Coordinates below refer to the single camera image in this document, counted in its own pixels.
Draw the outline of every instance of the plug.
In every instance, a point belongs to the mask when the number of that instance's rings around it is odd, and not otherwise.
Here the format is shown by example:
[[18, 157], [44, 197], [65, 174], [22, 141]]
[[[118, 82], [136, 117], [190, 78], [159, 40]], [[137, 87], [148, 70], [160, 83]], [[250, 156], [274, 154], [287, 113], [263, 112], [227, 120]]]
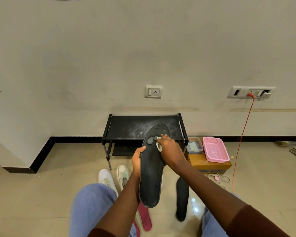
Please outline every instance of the plug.
[[252, 99], [254, 98], [254, 96], [251, 93], [248, 93], [247, 96], [250, 96]]

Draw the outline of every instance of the brown box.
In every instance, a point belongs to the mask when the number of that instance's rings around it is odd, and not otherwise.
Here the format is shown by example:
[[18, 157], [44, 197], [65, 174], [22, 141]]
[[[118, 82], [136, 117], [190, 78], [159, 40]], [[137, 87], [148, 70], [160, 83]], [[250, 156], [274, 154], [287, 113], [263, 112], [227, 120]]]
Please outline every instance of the brown box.
[[216, 174], [217, 172], [219, 174], [224, 174], [226, 170], [228, 170], [232, 166], [232, 163], [230, 161], [227, 161], [225, 163], [208, 161], [206, 159], [206, 155], [204, 151], [202, 154], [189, 154], [187, 151], [185, 151], [184, 155], [185, 155], [185, 158], [192, 164], [192, 166], [194, 166], [204, 174]]

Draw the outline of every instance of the maroon sleeve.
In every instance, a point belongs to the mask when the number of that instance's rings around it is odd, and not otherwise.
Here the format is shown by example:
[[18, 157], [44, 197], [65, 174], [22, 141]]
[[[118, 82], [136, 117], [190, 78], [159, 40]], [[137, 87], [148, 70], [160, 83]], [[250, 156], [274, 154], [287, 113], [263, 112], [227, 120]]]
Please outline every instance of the maroon sleeve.
[[106, 230], [99, 229], [99, 228], [94, 228], [91, 230], [90, 234], [88, 237], [93, 237], [93, 236], [101, 236], [101, 237], [116, 237], [115, 235], [111, 234], [110, 232], [107, 232]]
[[227, 227], [226, 233], [229, 237], [289, 237], [272, 221], [250, 205], [246, 205], [237, 213]]

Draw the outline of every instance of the red cable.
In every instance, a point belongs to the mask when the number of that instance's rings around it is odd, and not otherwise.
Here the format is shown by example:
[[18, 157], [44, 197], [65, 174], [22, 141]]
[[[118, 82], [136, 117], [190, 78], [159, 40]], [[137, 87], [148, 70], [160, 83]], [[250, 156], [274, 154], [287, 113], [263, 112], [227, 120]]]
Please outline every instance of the red cable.
[[[243, 128], [243, 131], [242, 131], [242, 134], [241, 134], [241, 137], [240, 137], [239, 147], [238, 147], [238, 151], [237, 151], [237, 155], [236, 155], [236, 161], [234, 163], [234, 173], [236, 171], [237, 158], [238, 158], [238, 153], [239, 153], [239, 149], [240, 149], [240, 145], [241, 145], [241, 141], [242, 141], [242, 136], [243, 136], [243, 133], [245, 132], [245, 128], [246, 128], [246, 125], [247, 125], [247, 122], [248, 122], [248, 119], [249, 119], [249, 115], [250, 115], [250, 112], [251, 112], [251, 109], [252, 109], [252, 106], [253, 106], [253, 103], [254, 103], [254, 96], [251, 93], [249, 93], [247, 95], [252, 98], [252, 104], [251, 104], [249, 114], [248, 114], [248, 117], [247, 117], [247, 120], [246, 120], [246, 123], [245, 123], [245, 127]], [[232, 175], [232, 192], [234, 191], [234, 173]]]

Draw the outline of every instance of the forearm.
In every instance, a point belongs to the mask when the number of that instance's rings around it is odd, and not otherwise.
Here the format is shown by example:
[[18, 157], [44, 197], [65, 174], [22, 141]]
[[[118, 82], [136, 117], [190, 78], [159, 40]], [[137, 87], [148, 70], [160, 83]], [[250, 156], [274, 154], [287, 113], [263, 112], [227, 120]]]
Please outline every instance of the forearm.
[[185, 179], [224, 230], [246, 205], [245, 202], [200, 173], [188, 161], [180, 164], [177, 174]]
[[97, 224], [116, 237], [128, 236], [139, 205], [140, 177], [131, 174], [123, 191]]

